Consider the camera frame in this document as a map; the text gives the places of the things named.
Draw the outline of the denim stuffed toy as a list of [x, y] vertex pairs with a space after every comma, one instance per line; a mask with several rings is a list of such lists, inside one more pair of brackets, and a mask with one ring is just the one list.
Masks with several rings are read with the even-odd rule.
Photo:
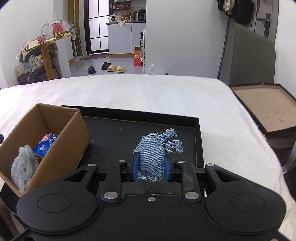
[[164, 133], [150, 133], [143, 136], [134, 152], [140, 153], [137, 178], [158, 182], [165, 176], [164, 157], [169, 153], [182, 153], [183, 143], [176, 140], [177, 134], [173, 128]]

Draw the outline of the fluffy light blue plush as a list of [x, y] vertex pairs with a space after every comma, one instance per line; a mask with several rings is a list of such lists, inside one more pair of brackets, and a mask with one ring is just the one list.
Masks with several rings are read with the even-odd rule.
[[11, 165], [11, 178], [21, 194], [26, 192], [38, 165], [35, 154], [29, 145], [18, 149], [18, 156]]

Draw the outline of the brown cardboard box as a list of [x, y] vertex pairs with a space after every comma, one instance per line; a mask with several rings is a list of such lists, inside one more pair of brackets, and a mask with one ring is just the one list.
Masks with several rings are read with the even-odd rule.
[[[74, 171], [89, 140], [79, 109], [36, 104], [1, 144], [1, 178], [17, 197], [22, 197]], [[22, 147], [33, 161], [18, 174], [11, 168]]]

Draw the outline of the white bed cover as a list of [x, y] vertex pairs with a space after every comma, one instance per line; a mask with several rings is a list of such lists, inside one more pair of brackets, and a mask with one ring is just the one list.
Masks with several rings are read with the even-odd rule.
[[1, 90], [1, 133], [8, 136], [37, 103], [198, 118], [205, 162], [215, 163], [280, 194], [287, 206], [280, 232], [295, 240], [295, 200], [281, 164], [247, 110], [220, 80], [107, 74], [17, 85]]

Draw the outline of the clutter pile under table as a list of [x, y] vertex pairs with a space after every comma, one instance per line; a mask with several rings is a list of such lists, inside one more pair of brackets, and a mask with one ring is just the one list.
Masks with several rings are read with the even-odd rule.
[[[61, 78], [58, 63], [58, 47], [56, 43], [49, 44], [49, 58], [54, 73], [54, 79]], [[18, 84], [29, 84], [47, 81], [44, 59], [41, 48], [27, 52], [23, 59], [24, 72], [16, 78]]]

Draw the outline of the yellow round side table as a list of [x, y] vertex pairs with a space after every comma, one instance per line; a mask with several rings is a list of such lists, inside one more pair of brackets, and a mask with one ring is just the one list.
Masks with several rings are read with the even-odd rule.
[[65, 33], [61, 37], [51, 38], [51, 39], [48, 39], [48, 40], [46, 40], [46, 41], [44, 41], [43, 43], [40, 43], [40, 44], [38, 42], [38, 39], [36, 39], [37, 45], [29, 47], [29, 43], [28, 43], [27, 44], [28, 47], [25, 47], [20, 52], [20, 56], [18, 58], [18, 61], [23, 62], [23, 54], [29, 53], [30, 51], [33, 51], [33, 50], [36, 50], [36, 49], [39, 48], [40, 51], [41, 51], [41, 55], [43, 57], [43, 60], [44, 60], [44, 68], [45, 68], [45, 72], [46, 72], [46, 75], [47, 75], [47, 79], [48, 80], [54, 79], [55, 75], [54, 75], [54, 72], [53, 72], [53, 68], [56, 70], [56, 72], [58, 74], [58, 77], [61, 78], [62, 75], [59, 72], [59, 70], [56, 68], [57, 67], [56, 63], [52, 61], [51, 53], [49, 51], [49, 46], [53, 45], [58, 40], [71, 38], [72, 36], [73, 36], [72, 33], [68, 32], [68, 33]]

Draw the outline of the beige slipper right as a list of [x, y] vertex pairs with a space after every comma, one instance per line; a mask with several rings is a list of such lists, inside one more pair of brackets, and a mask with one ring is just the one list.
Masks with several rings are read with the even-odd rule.
[[116, 73], [124, 73], [125, 72], [125, 68], [123, 66], [118, 66], [116, 69]]

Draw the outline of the black slipper left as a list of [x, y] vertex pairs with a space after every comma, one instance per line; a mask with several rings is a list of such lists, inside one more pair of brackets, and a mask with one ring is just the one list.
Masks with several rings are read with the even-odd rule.
[[87, 68], [87, 73], [88, 74], [94, 74], [94, 73], [96, 73], [96, 70], [95, 70], [94, 66], [89, 66]]

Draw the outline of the black slipper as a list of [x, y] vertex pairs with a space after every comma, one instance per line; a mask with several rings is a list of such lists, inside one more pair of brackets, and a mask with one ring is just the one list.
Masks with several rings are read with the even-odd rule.
[[109, 68], [109, 66], [111, 65], [111, 63], [108, 63], [108, 62], [104, 62], [101, 69], [102, 70], [107, 70]]
[[95, 70], [94, 66], [89, 66], [87, 68], [87, 73], [88, 74], [94, 74], [94, 73], [96, 73], [96, 70]]

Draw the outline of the clear glass jar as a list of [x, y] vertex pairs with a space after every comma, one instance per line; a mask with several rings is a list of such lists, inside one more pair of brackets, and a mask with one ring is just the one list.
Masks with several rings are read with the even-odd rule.
[[53, 29], [49, 22], [45, 22], [41, 27], [41, 35], [44, 36], [45, 41], [53, 38]]

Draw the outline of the large flat cardboard tray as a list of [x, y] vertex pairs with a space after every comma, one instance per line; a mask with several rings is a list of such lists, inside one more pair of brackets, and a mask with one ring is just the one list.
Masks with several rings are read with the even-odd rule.
[[239, 101], [274, 148], [295, 144], [295, 97], [279, 84], [232, 85]]

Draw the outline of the orange carton box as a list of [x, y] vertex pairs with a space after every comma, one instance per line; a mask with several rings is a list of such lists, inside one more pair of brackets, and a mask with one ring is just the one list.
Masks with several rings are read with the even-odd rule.
[[134, 66], [142, 66], [142, 47], [135, 47], [133, 51], [133, 63]]

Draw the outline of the red snack box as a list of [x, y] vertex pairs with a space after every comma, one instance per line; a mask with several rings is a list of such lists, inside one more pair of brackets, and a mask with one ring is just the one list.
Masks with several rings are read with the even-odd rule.
[[52, 24], [52, 28], [53, 28], [53, 35], [54, 35], [54, 38], [59, 38], [59, 37], [63, 37], [64, 35], [64, 29], [61, 25], [60, 22], [54, 22]]

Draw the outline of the white kitchen cabinet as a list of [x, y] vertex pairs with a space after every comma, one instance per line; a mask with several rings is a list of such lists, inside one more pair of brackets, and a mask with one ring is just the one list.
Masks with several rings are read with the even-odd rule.
[[132, 58], [135, 47], [140, 46], [140, 34], [145, 21], [126, 21], [107, 24], [109, 58]]

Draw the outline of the black spray bottle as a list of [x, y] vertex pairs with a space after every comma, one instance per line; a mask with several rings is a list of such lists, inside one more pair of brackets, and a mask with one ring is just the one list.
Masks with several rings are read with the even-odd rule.
[[140, 33], [140, 46], [142, 48], [144, 47], [144, 32]]

